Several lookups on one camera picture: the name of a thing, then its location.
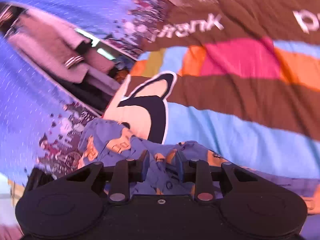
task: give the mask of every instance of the fabric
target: fabric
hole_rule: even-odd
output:
[[[108,75],[101,73],[91,66],[89,67],[88,76],[91,76],[103,83],[106,89],[108,89],[108,91],[105,92],[109,95],[114,95],[120,87],[119,83],[113,78],[110,78]]]
[[[33,37],[27,33],[16,33],[8,38],[8,41],[16,48],[22,50],[28,57],[36,62],[40,67],[55,74],[66,81],[81,83],[88,72],[88,65],[80,63],[67,69],[61,61],[50,54],[42,44],[40,45]]]
[[[19,225],[0,225],[0,238],[5,240],[19,240],[23,236]]]
[[[100,55],[95,48],[89,48],[84,54],[84,61],[95,69],[108,74],[115,63]]]
[[[69,48],[53,27],[28,15],[20,15],[18,25],[33,37],[40,46],[53,55],[58,62],[68,69],[83,60],[75,51]]]
[[[81,42],[91,43],[89,38],[77,33],[71,24],[67,25],[68,22],[62,22],[61,19],[54,17],[53,15],[34,8],[29,8],[27,14],[31,15],[33,18],[36,18],[37,21],[53,27],[59,34],[60,38],[62,38],[73,50],[75,50],[81,44]]]
[[[113,166],[119,160],[138,159],[144,150],[150,154],[150,167],[143,183],[131,184],[131,195],[139,194],[192,194],[193,183],[179,182],[175,174],[175,153],[181,151],[187,159],[197,158],[211,166],[220,166],[226,160],[208,150],[196,141],[186,141],[172,145],[153,143],[133,135],[127,124],[95,118],[89,122],[81,135],[78,149],[84,152],[79,167],[93,161],[101,161],[105,166]],[[318,195],[320,179],[291,179],[250,170],[302,196],[308,211],[313,214],[319,207]]]
[[[318,0],[184,2],[103,118],[164,146],[197,141],[289,188],[312,215],[302,235],[318,239]]]
[[[167,0],[2,0],[19,3],[51,13],[80,29],[103,39],[137,58],[143,37],[151,39],[157,24],[166,18],[170,10]],[[148,4],[142,10],[140,4]],[[140,12],[140,16],[131,10]],[[138,28],[137,21],[147,28]]]
[[[97,87],[87,82],[82,82],[79,84],[72,83],[64,79],[61,79],[51,73],[48,73],[48,75],[82,102],[85,102],[94,109],[102,112],[106,109],[110,101],[110,98],[108,100],[104,99],[104,94]]]
[[[71,172],[81,158],[76,148],[83,127],[97,114],[26,63],[2,37],[0,59],[0,152],[6,153],[0,155],[0,173],[23,186],[34,166],[54,177]],[[48,158],[52,148],[60,149],[58,160]]]

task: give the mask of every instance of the colorful striped blanket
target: colorful striped blanket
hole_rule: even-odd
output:
[[[195,140],[238,165],[298,179],[309,213],[320,213],[319,180],[309,184],[320,178],[319,20],[320,0],[186,0],[104,118],[153,142]]]

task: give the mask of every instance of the metal pin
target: metal pin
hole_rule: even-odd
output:
[[[125,195],[122,194],[122,193],[113,193],[111,196],[110,196],[110,199],[112,201],[116,201],[116,202],[119,202],[119,201],[123,201],[125,199]]]
[[[165,200],[164,199],[159,199],[158,200],[158,204],[164,204],[165,203]]]
[[[210,193],[200,193],[198,195],[198,199],[202,200],[202,201],[210,201],[213,199],[213,196]]]

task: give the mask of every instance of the white letters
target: white letters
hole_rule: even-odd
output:
[[[292,12],[304,33],[309,34],[309,31],[317,31],[319,29],[319,21],[318,21],[319,14],[317,18],[316,15],[314,15],[313,13],[307,10],[301,10],[300,12],[297,12],[297,11],[292,11]],[[306,23],[304,21],[304,19],[306,18],[309,18],[312,21],[312,23]]]
[[[208,14],[207,20],[192,20],[189,23],[175,24],[174,26],[168,24],[163,26],[162,30],[158,34],[159,38],[167,37],[172,38],[173,33],[179,38],[188,36],[196,31],[196,26],[199,25],[199,30],[201,32],[210,31],[213,26],[217,26],[219,30],[223,30],[223,25],[219,22],[221,20],[221,15],[216,17],[212,14]]]

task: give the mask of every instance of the pink stripe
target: pink stripe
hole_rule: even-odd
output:
[[[280,76],[280,64],[269,38],[234,39],[217,44],[206,44],[206,58],[200,75],[236,74],[244,78],[272,78]]]

